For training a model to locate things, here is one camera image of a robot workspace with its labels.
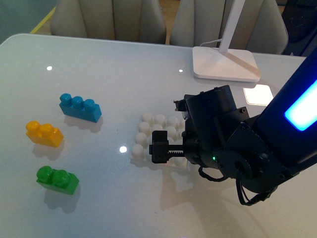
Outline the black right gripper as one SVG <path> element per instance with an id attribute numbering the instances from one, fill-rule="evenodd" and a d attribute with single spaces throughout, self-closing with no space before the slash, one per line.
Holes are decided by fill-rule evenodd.
<path id="1" fill-rule="evenodd" d="M 174 101 L 185 119 L 183 145 L 170 145 L 167 131 L 152 132 L 149 154 L 154 164 L 166 164 L 172 157 L 186 157 L 203 168 L 221 168 L 217 153 L 241 122 L 249 118 L 246 107 L 237 108 L 228 85 Z"/>

